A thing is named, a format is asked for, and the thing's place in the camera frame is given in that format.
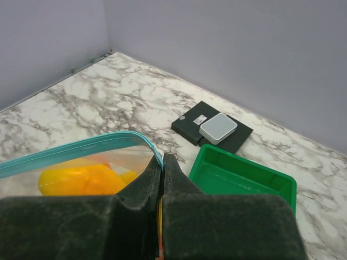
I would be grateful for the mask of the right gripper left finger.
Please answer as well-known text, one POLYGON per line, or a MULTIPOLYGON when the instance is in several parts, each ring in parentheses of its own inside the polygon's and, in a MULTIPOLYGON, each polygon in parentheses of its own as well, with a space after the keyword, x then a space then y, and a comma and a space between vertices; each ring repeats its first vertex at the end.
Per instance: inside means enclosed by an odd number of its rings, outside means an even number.
POLYGON ((161 167, 112 196, 1 200, 1 259, 155 259, 161 167))

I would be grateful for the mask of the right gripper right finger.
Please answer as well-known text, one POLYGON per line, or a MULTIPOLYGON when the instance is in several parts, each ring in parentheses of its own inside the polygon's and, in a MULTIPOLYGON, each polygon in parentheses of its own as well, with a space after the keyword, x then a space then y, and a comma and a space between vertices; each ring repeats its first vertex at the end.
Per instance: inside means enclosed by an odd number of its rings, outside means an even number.
POLYGON ((208 195, 163 157, 165 259, 307 259, 290 206, 269 194, 208 195))

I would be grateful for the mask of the orange yellow mango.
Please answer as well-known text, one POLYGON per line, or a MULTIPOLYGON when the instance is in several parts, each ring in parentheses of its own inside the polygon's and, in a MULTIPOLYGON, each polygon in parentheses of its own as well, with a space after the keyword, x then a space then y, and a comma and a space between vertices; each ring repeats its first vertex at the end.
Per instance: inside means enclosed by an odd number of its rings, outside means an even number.
POLYGON ((113 195, 126 183, 104 164, 48 169, 38 179, 44 196, 113 195))

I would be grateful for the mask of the green plastic tray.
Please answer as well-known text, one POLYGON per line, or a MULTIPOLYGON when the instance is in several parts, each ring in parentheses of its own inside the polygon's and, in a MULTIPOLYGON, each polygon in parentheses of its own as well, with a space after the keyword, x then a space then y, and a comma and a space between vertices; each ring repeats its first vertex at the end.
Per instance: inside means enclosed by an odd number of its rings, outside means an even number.
POLYGON ((200 148, 189 179, 206 194, 276 195, 296 213, 297 182, 293 177, 212 145, 200 148))

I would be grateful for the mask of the clear zip top bag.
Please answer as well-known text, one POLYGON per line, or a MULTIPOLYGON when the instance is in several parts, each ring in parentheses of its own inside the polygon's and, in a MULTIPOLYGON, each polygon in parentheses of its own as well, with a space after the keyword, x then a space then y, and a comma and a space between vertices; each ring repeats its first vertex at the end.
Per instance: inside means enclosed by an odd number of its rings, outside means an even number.
POLYGON ((1 163, 1 198, 43 196, 38 179, 50 168, 104 164, 117 175, 133 171, 138 177, 151 160, 160 170, 164 168, 155 145, 140 133, 118 131, 97 135, 1 163))

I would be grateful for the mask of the yellow banana bunch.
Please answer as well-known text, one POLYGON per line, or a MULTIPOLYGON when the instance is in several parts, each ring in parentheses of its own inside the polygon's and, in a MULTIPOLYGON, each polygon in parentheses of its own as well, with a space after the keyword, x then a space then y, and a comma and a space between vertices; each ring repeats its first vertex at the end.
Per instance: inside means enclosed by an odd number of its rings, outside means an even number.
POLYGON ((122 181, 125 183, 125 185, 128 185, 136 179, 137 174, 136 174, 136 172, 128 171, 128 172, 121 174, 120 177, 121 177, 122 181))

